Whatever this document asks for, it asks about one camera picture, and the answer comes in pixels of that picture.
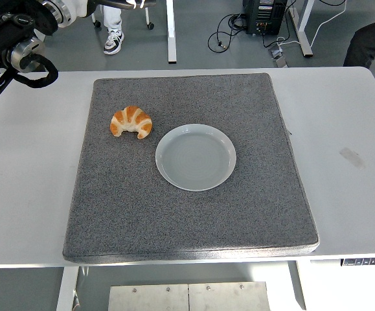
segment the gray floor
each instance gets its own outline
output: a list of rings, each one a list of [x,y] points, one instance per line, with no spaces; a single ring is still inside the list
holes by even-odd
[[[301,9],[303,0],[294,7]],[[311,42],[318,26],[342,11],[343,6],[327,6],[316,1],[306,27]],[[60,71],[103,70],[149,70],[149,69],[214,69],[214,68],[268,68],[276,67],[268,49],[264,48],[261,36],[239,33],[228,51],[221,54],[207,47],[209,36],[216,31],[218,23],[227,14],[242,12],[242,0],[174,0],[176,21],[177,63],[169,64],[167,56],[167,27],[165,0],[157,0],[150,8],[150,20],[155,28],[148,30],[144,10],[122,12],[125,40],[122,50],[116,55],[104,55],[102,48],[107,38],[106,28],[95,29],[91,18],[77,19],[70,27],[59,29],[48,37],[46,56]],[[99,10],[95,13],[102,21]],[[342,66],[354,32],[375,22],[375,1],[348,0],[347,11],[324,24],[312,47],[314,56],[305,58],[297,43],[283,45],[289,67],[335,67]],[[296,40],[292,22],[288,22],[290,39]],[[222,23],[221,30],[229,31]],[[287,37],[283,23],[280,36]],[[222,38],[223,44],[229,41]],[[265,44],[276,40],[276,36],[265,36]],[[375,61],[370,68],[375,76]]]
[[[297,0],[300,9],[303,0]],[[289,67],[331,67],[341,66],[348,44],[354,32],[362,26],[375,22],[375,1],[348,0],[347,11],[321,27],[313,45],[314,57],[304,58],[298,44],[283,45]],[[331,7],[316,1],[306,27],[311,41],[317,27],[343,9]],[[95,29],[90,18],[78,19],[66,29],[60,29],[53,37],[45,40],[46,57],[60,71],[104,71],[145,69],[213,69],[213,68],[268,68],[276,67],[260,36],[240,33],[231,43],[229,50],[214,54],[207,48],[208,37],[216,31],[220,19],[227,14],[242,10],[242,0],[174,0],[176,20],[177,63],[168,64],[167,29],[165,1],[157,0],[157,6],[150,9],[150,19],[155,24],[148,30],[144,24],[142,10],[124,11],[123,30],[126,35],[122,50],[114,56],[102,53],[107,34],[105,27]],[[222,24],[222,30],[229,30]],[[290,41],[295,40],[291,22]],[[288,36],[284,23],[281,36]],[[266,43],[276,37],[266,36]],[[222,38],[223,44],[228,40]],[[375,61],[370,69],[375,76]],[[199,270],[189,269],[181,274],[184,279],[195,279],[198,271],[205,273],[208,266]],[[224,271],[214,281],[245,281],[246,276],[235,265],[220,266]],[[106,293],[114,284],[157,284],[157,280],[173,279],[171,270],[158,266],[151,275],[140,268],[98,268],[79,284],[81,302],[89,305],[85,310],[106,310]],[[0,270],[0,310],[55,310],[57,290],[60,286],[62,269],[8,269]],[[114,281],[115,276],[125,275],[125,281]]]

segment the speckled gray pad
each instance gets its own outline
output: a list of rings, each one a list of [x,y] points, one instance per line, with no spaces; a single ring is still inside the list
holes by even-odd
[[[145,139],[109,124],[141,107]],[[155,165],[170,130],[213,126],[236,148],[221,185],[179,189]],[[69,212],[63,256],[78,263],[300,255],[319,237],[268,74],[97,80]]]

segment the black strap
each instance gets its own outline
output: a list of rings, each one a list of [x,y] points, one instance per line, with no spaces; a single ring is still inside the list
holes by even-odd
[[[20,68],[26,68],[33,61],[40,63],[46,68],[48,74],[45,78],[30,80],[25,76],[21,76],[17,73],[16,75],[14,75],[13,79],[34,89],[39,89],[55,82],[59,75],[57,68],[50,60],[40,54],[30,54],[22,58],[22,60],[20,61]]]

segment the white table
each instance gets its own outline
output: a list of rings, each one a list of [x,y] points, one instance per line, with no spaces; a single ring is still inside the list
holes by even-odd
[[[12,82],[0,96],[0,268],[76,266],[63,259],[62,247],[94,80],[259,72],[272,78],[321,243],[305,257],[249,261],[375,257],[375,80],[370,71],[68,72],[43,89]]]

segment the empty plate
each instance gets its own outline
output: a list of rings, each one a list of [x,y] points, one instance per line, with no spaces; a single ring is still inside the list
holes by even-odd
[[[232,174],[236,151],[217,128],[187,124],[160,140],[155,163],[169,183],[184,190],[203,191],[220,185]]]

